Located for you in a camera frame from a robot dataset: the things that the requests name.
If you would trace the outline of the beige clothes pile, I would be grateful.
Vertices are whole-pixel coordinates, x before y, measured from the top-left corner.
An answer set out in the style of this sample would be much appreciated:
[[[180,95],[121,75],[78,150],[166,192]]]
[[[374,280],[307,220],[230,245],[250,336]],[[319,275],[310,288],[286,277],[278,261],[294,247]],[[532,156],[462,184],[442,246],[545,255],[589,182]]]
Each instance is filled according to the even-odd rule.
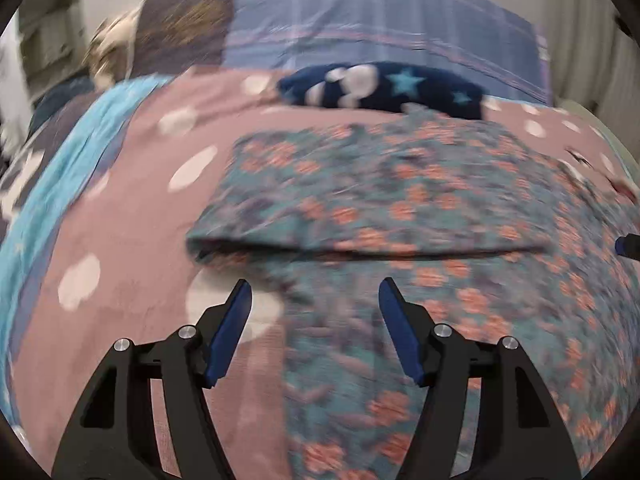
[[[89,41],[82,64],[88,68],[96,91],[105,91],[130,77],[140,10],[137,6],[116,18],[107,18]]]

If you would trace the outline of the blue plaid headboard cover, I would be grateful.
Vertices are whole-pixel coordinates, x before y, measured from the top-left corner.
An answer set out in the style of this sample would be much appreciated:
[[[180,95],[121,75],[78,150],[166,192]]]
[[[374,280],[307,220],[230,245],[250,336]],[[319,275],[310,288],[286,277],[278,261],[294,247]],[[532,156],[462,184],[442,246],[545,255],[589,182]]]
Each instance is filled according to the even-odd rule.
[[[228,67],[390,61],[451,70],[499,98],[552,101],[544,36],[489,0],[233,0],[233,10]]]

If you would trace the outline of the light blue fuzzy blanket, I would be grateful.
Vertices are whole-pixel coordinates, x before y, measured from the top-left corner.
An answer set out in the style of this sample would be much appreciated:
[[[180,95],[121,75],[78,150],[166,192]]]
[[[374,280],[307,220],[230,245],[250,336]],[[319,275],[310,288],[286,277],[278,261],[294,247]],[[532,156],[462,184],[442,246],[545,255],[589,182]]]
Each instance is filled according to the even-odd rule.
[[[85,188],[125,122],[156,89],[171,81],[151,75],[103,93],[85,112],[41,174],[1,245],[1,411],[15,422],[9,388],[11,330],[32,266],[67,208]]]

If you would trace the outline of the pink polka dot deer blanket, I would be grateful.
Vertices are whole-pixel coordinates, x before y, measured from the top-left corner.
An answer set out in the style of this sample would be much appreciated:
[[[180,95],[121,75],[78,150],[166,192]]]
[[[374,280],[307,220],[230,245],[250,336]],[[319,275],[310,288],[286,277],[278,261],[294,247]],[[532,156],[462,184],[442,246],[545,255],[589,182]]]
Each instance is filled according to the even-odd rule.
[[[108,344],[119,336],[139,342],[166,336],[246,278],[255,294],[247,331],[230,375],[207,401],[241,478],[297,479],[288,461],[282,297],[239,266],[196,261],[186,234],[244,136],[383,125],[405,114],[280,106],[272,92],[255,93],[253,81],[238,71],[189,74],[152,94],[116,139],[113,166],[63,217],[11,373],[21,427],[42,466],[52,466],[72,408]],[[574,118],[502,103],[485,122],[611,191],[570,159],[570,148],[593,160],[604,150]]]

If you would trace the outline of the dark tree print pillow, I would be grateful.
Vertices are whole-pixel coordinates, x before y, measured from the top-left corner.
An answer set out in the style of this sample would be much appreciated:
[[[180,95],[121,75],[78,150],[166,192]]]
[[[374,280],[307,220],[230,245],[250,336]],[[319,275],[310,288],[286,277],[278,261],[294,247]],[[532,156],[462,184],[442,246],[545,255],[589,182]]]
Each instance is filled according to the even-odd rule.
[[[129,75],[178,75],[222,64],[234,0],[143,0]]]

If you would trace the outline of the navy star fleece garment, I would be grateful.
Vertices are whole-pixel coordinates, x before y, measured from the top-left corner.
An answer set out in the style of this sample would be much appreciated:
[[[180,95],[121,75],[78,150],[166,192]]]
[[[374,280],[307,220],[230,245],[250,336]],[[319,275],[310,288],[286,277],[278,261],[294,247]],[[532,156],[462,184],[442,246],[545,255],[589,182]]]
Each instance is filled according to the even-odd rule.
[[[453,118],[480,120],[485,90],[440,68],[395,62],[314,65],[282,77],[277,88],[296,106],[400,113],[419,104]]]

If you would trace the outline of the teal floral garment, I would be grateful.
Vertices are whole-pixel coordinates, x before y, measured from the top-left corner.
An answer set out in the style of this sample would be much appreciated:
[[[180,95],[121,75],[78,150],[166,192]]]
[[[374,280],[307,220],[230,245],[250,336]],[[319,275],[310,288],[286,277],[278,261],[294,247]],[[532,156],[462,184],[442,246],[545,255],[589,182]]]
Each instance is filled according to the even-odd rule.
[[[398,471],[425,393],[384,326],[386,278],[466,338],[521,341],[588,471],[639,399],[639,271],[614,249],[638,227],[628,197],[503,126],[418,108],[244,136],[186,248],[282,297],[295,478]]]

